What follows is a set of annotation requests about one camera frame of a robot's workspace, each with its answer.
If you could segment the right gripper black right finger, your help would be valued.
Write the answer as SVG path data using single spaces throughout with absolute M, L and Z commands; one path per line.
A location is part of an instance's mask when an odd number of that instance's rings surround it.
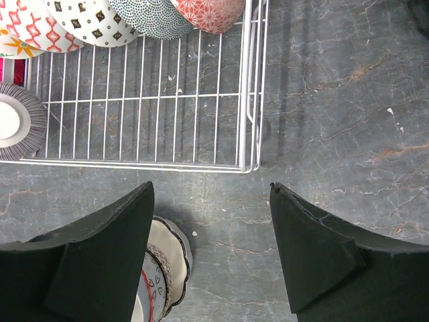
M 363 229 L 280 183 L 269 202 L 299 321 L 428 320 L 428 246 Z

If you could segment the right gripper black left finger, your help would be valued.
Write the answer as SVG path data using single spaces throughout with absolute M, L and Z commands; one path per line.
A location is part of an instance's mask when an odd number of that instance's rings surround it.
M 130 321 L 154 213 L 145 182 L 28 241 L 1 245 L 2 321 Z

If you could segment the purple striped bowl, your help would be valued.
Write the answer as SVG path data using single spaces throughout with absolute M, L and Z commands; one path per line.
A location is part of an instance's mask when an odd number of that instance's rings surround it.
M 32 156 L 46 141 L 48 114 L 31 92 L 13 83 L 1 83 L 1 160 Z

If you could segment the white wire dish rack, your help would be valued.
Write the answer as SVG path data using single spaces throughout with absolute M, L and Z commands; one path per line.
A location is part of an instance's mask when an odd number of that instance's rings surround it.
M 22 164 L 249 173 L 261 163 L 269 3 L 248 1 L 225 34 L 140 36 L 117 48 L 46 52 L 24 87 L 47 109 Z

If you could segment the floral orange green bowl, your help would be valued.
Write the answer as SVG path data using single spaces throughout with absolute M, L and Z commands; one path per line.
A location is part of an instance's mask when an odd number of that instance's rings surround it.
M 0 42 L 0 53 L 2 58 L 21 60 L 34 58 L 44 53 L 43 50 L 34 48 L 33 46 L 22 42 L 20 39 L 16 38 L 11 32 L 4 28 L 1 28 Z

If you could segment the red rimmed bowl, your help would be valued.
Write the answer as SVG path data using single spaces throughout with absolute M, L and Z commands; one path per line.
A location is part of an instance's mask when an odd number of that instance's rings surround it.
M 46 1 L 48 11 L 75 38 L 87 44 L 115 48 L 138 37 L 108 1 Z

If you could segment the blue triangle pattern bowl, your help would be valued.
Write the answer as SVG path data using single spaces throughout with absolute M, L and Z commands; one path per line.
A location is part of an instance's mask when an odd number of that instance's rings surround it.
M 68 53 L 85 46 L 53 18 L 43 1 L 1 0 L 1 26 L 26 44 L 47 52 Z

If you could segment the grey hexagon pattern bowl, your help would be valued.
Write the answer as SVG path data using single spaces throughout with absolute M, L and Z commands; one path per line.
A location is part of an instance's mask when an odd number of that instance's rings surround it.
M 165 0 L 111 0 L 112 8 L 140 34 L 159 40 L 176 40 L 193 30 L 174 7 Z

